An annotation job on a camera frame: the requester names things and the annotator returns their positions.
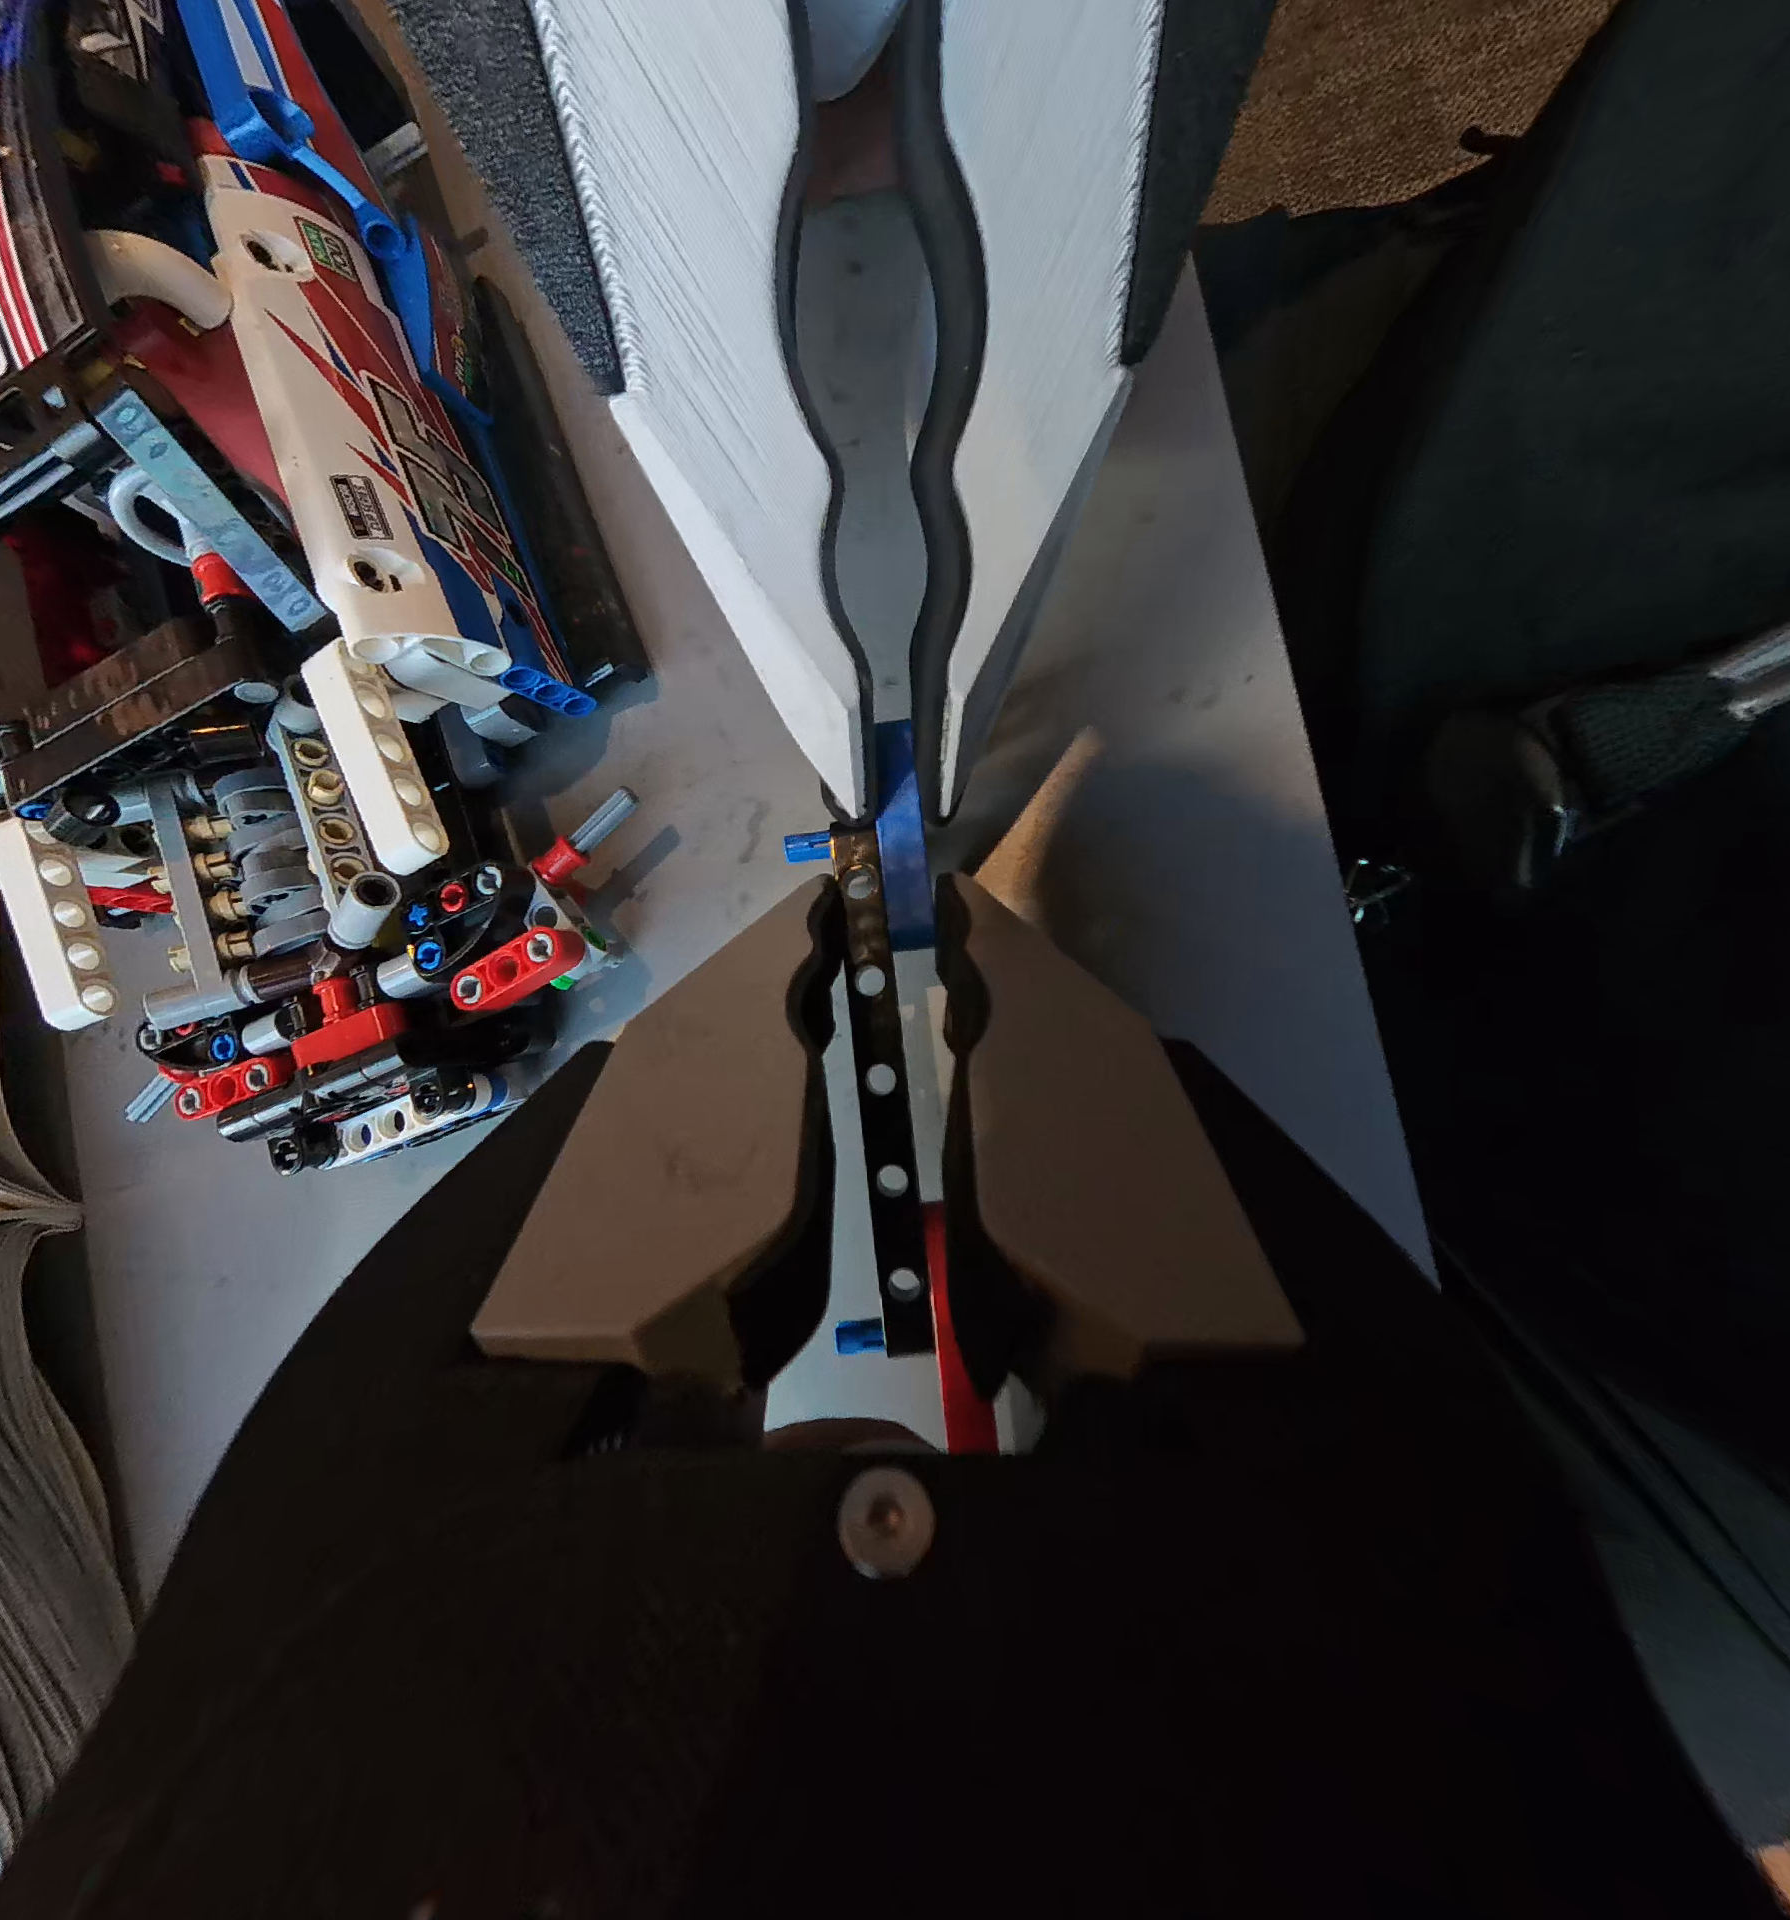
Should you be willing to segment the round black badge reel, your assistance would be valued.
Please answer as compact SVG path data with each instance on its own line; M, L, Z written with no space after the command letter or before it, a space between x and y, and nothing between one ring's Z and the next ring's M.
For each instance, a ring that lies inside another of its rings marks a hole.
M1579 842L1579 795L1564 766L1535 726L1504 712L1447 719L1424 789L1453 860L1492 897L1542 892Z

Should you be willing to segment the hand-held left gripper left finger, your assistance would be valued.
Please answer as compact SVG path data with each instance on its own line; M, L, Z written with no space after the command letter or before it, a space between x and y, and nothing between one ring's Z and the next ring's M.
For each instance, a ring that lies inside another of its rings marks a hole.
M760 1390L811 1339L844 924L813 876L628 1021L473 1323L487 1357Z

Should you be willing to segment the long black brick beam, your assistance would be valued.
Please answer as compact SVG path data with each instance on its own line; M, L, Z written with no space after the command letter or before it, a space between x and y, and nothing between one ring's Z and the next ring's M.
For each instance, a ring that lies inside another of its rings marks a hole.
M830 830L842 894L846 1003L860 1090L869 1221L874 1244L883 1350L929 1357L934 1323L924 1202L907 1090L907 1055L878 836L869 825Z

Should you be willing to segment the blue angled brick beam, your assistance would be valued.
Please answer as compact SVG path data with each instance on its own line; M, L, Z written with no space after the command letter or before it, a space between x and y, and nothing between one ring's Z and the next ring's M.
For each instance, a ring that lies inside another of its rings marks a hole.
M874 748L881 782L876 840L888 944L896 956L929 951L933 876L911 725L878 722Z

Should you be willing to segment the grey chair seat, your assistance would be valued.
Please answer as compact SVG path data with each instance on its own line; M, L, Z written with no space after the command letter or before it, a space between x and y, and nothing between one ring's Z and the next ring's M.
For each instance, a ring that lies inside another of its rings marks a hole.
M1554 1448L1666 1718L1746 1848L1790 1842L1790 1477L1603 1380L1554 1393Z

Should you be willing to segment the red angled brick beam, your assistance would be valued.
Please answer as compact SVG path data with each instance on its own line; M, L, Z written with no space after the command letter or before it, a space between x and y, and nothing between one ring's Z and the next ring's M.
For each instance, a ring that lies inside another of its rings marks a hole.
M945 1450L953 1456L996 1456L999 1428L993 1398L973 1384L961 1357L948 1300L948 1237L940 1200L922 1206L924 1244L929 1283L933 1353Z

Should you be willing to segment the person's black jacket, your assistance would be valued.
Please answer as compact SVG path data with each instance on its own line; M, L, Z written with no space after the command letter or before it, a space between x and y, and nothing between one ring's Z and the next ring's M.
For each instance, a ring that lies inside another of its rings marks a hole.
M1618 4L1318 444L1270 577L1437 1248L1790 1477L1790 705L1693 712L1790 620L1790 4ZM1579 795L1469 882L1459 712Z

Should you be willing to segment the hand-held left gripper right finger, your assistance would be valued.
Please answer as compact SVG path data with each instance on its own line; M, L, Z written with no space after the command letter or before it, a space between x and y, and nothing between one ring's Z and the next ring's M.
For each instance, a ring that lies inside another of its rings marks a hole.
M934 888L947 1303L993 1396L1303 1331L1153 1025L973 876Z

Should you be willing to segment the toy brick race car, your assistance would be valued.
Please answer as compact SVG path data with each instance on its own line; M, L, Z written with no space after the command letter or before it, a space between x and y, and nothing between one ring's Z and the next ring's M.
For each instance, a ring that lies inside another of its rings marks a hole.
M509 302L394 189L423 131L343 4L0 4L0 904L47 1025L161 1113L346 1170L530 1091L613 965L509 753L643 645Z

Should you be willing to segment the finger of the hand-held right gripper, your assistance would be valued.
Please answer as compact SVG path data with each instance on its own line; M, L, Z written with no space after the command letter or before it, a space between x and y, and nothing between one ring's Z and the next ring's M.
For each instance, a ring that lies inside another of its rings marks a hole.
M1128 393L1161 4L910 4L904 190L933 369L910 453L924 818L947 823Z
M804 4L530 4L628 446L840 819L876 805L840 603L840 465L795 350L813 161Z

